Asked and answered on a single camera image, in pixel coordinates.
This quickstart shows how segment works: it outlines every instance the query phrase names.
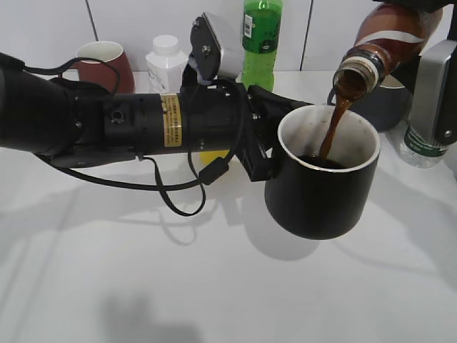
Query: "white tile wall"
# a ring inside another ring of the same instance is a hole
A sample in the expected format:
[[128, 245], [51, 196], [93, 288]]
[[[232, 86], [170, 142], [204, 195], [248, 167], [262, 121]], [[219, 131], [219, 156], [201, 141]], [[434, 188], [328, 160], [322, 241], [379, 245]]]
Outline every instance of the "white tile wall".
[[[276, 68], [299, 70], [311, 0], [283, 2]], [[228, 20], [237, 34], [243, 16], [243, 0], [90, 0], [90, 5], [99, 38], [123, 44], [135, 70], [147, 69], [144, 57], [161, 34], [177, 36], [189, 53], [192, 22], [204, 11]]]
[[1, 0], [0, 51], [53, 67], [94, 40], [84, 0]]
[[[336, 69], [353, 46], [363, 19], [378, 5], [369, 0], [315, 0], [303, 70]], [[452, 9], [445, 8], [443, 21], [426, 49], [447, 37]]]

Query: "screw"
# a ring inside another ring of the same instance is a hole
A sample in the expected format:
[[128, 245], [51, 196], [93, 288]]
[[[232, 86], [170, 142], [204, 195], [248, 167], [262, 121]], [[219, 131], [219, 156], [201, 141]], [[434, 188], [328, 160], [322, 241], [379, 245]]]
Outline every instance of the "screw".
[[208, 56], [211, 53], [211, 47], [208, 45], [203, 45], [203, 48], [201, 48], [201, 52], [203, 52], [205, 56]]
[[114, 111], [111, 113], [111, 123], [122, 124], [124, 122], [124, 113], [121, 111]]

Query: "tile grout line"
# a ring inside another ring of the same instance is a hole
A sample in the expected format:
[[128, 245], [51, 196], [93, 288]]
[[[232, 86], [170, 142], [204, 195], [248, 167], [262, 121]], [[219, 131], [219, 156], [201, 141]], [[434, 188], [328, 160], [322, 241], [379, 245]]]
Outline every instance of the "tile grout line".
[[86, 2], [87, 14], [89, 15], [89, 19], [92, 25], [92, 32], [94, 33], [95, 40], [99, 40], [99, 35], [97, 34], [97, 30], [95, 28], [94, 17], [92, 16], [91, 6], [89, 5], [89, 0], [84, 0]]
[[311, 0], [309, 6], [308, 25], [306, 26], [305, 43], [303, 45], [303, 53], [301, 55], [300, 71], [303, 71], [303, 63], [305, 62], [306, 45], [308, 44], [309, 29], [311, 28], [311, 17], [313, 16], [314, 0]]

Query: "brown bottle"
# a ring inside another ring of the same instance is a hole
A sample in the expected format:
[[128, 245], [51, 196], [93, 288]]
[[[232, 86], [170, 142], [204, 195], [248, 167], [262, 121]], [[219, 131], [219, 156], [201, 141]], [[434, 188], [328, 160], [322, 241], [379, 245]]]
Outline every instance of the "brown bottle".
[[336, 93], [355, 101], [372, 91], [399, 64], [419, 55], [442, 16], [442, 9], [430, 14], [395, 4], [377, 7], [335, 73]]

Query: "black mug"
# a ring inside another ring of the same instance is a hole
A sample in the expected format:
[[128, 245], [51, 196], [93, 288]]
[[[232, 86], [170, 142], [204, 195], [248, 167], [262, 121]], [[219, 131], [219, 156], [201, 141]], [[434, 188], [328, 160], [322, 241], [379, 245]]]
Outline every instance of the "black mug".
[[303, 156], [318, 156], [333, 109], [306, 106], [283, 118], [273, 149], [273, 176], [265, 185], [265, 202], [271, 216], [290, 233], [307, 239], [333, 239], [355, 227], [381, 150], [373, 125], [347, 111], [328, 156], [343, 169], [303, 161]]

